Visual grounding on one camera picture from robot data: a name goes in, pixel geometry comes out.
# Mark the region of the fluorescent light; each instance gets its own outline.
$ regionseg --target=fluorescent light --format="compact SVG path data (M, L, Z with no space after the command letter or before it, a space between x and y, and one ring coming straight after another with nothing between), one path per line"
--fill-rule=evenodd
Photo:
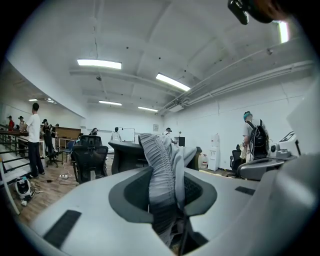
M122 106L121 103L109 102L109 101L103 101L103 100L99 100L99 103Z
M184 84L182 84L182 83L180 83L180 82L178 82L176 80L173 80L173 79L171 79L171 78L169 78L169 77L167 77L167 76L165 76L163 74L160 74L160 73L158 73L158 75L156 76L156 79L159 79L159 80L161 80L163 82L166 82L166 83L168 83L168 84L170 84L172 86L178 87L178 88L180 88L180 89L182 89L184 91L189 91L190 90L190 87L185 86Z
M288 24L286 22L279 23L281 44L289 41Z
M143 107L143 106L138 106L138 109L141 109L141 110L149 110L149 111L158 112L158 110L156 110L156 109L147 108L147 107Z
M120 62L106 61L106 60L98 60L98 59L78 59L79 66L96 66L96 67L104 67L104 68L113 68L113 69L121 69Z

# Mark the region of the table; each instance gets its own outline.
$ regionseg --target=table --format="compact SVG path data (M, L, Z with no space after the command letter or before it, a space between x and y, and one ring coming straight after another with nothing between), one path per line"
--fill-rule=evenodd
M77 139L76 138L59 138L59 148L61 147L60 146L61 140L64 140L64 148L66 149L67 148L67 141L75 142Z
M29 136L17 136L16 137L17 140L21 140L21 141L24 141L24 142L28 142L29 141ZM39 140L39 147L42 146L42 156L43 156L43 159L41 159L42 161L42 165L43 167L46 167L46 146L45 146L45 141L43 139L40 139Z

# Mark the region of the backpack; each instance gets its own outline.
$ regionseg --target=backpack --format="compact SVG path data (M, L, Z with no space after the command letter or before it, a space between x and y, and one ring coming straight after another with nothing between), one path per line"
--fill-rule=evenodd
M246 123L252 128L249 140L250 152L253 155L253 159L266 158L269 151L269 138L262 120L260 120L260 125L257 126L254 126L250 121Z

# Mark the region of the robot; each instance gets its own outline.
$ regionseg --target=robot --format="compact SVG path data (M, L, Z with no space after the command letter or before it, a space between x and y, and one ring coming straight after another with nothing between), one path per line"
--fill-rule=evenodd
M241 8L247 2L234 1ZM184 169L179 255L279 255L298 237L320 201L319 95L314 84L288 116L294 133L270 150L274 161L286 160L261 181ZM173 256L152 227L150 170L136 168L83 183L38 215L32 230L21 229L43 255Z
M31 200L36 192L35 190L32 191L30 181L26 177L19 177L16 179L14 187L21 199L21 204L27 206L27 202Z

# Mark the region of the white shirt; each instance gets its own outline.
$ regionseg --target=white shirt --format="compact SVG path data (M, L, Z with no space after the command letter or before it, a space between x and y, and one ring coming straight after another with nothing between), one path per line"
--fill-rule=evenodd
M113 131L111 134L111 140L121 142L122 140L121 140L120 133L118 131Z
M25 124L25 121L20 121L20 123L19 123L19 130L20 130L20 132L24 132L25 131L25 128L24 128L24 124Z
M165 130L162 135L168 136L171 139L170 131Z
M29 142L37 143L40 141L39 129L40 129L40 117L38 114L33 114L26 122L29 127Z

